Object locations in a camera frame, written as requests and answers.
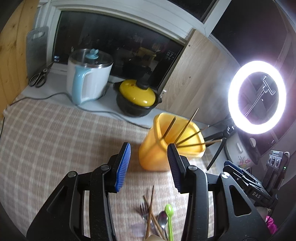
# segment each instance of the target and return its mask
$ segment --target ring light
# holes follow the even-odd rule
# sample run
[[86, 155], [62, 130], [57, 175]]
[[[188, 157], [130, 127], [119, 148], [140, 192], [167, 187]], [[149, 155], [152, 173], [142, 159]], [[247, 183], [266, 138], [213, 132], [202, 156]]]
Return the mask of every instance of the ring light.
[[[264, 72], [276, 83], [279, 94], [279, 103], [274, 115], [265, 123], [255, 125], [241, 113], [239, 109], [239, 89], [244, 80], [252, 73]], [[235, 125], [250, 134], [261, 134], [272, 129], [283, 115], [286, 105], [286, 89], [280, 73], [270, 64], [263, 61], [252, 61], [242, 66], [232, 79], [228, 92], [228, 107]]]

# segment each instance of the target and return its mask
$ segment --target spoon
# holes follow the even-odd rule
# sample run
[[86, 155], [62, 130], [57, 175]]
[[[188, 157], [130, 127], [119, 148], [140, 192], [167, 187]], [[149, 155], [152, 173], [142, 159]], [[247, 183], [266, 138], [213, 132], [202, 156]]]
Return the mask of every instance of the spoon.
[[161, 226], [161, 228], [163, 229], [163, 232], [165, 233], [165, 238], [168, 240], [168, 235], [166, 233], [166, 230], [165, 230], [165, 226], [168, 222], [168, 216], [167, 214], [165, 213], [165, 211], [161, 211], [157, 217], [157, 222], [158, 224]]
[[173, 226], [172, 226], [172, 216], [174, 214], [174, 210], [173, 210], [173, 207], [170, 204], [167, 204], [165, 206], [165, 213], [168, 216], [168, 230], [169, 230], [169, 233], [170, 233], [170, 241], [174, 241], [174, 238], [173, 238]]

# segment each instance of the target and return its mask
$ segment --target yellow lid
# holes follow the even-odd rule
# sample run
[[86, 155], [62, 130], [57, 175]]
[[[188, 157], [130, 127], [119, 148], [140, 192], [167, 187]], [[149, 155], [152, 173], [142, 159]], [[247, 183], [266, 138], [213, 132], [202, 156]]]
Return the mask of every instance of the yellow lid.
[[155, 93], [152, 89], [146, 90], [136, 85], [136, 80], [125, 80], [119, 86], [124, 98], [138, 106], [152, 106], [155, 102]]

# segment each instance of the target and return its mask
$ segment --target metal fork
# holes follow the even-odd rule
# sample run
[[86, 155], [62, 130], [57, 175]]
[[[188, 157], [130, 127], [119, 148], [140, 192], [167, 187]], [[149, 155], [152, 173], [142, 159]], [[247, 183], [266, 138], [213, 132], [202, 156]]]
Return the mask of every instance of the metal fork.
[[[149, 208], [145, 203], [140, 204], [140, 214], [145, 222], [148, 220]], [[154, 223], [151, 220], [153, 234], [156, 234]]]

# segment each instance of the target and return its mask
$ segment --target light stand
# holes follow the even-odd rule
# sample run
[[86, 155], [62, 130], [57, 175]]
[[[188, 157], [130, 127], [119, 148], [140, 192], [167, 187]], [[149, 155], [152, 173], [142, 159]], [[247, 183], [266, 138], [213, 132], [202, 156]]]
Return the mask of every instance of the light stand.
[[[263, 89], [260, 93], [260, 95], [258, 96], [258, 98], [255, 100], [254, 104], [250, 107], [250, 109], [246, 112], [246, 114], [244, 115], [245, 117], [248, 116], [248, 114], [251, 112], [251, 110], [254, 108], [254, 106], [257, 104], [257, 102], [261, 99], [261, 97], [269, 92], [271, 95], [274, 95], [276, 92], [275, 90], [272, 90], [269, 86], [269, 84], [267, 83], [266, 81], [267, 79], [267, 76], [264, 77], [263, 79], [263, 83], [264, 83], [264, 86], [263, 86]], [[205, 137], [204, 140], [205, 142], [206, 141], [211, 141], [211, 140], [218, 140], [218, 139], [222, 139], [222, 143], [220, 144], [217, 152], [215, 153], [215, 155], [213, 156], [211, 162], [209, 163], [209, 165], [207, 166], [207, 171], [211, 168], [211, 166], [214, 164], [214, 162], [216, 161], [218, 155], [220, 154], [220, 152], [222, 151], [223, 147], [225, 146], [226, 144], [226, 141], [227, 141], [227, 138], [231, 136], [231, 134], [234, 132], [236, 126], [235, 124], [233, 123], [232, 121], [232, 124], [231, 125], [227, 125], [227, 127], [225, 128], [224, 131], [221, 131], [221, 132], [217, 132], [213, 135], [210, 135], [208, 137]]]

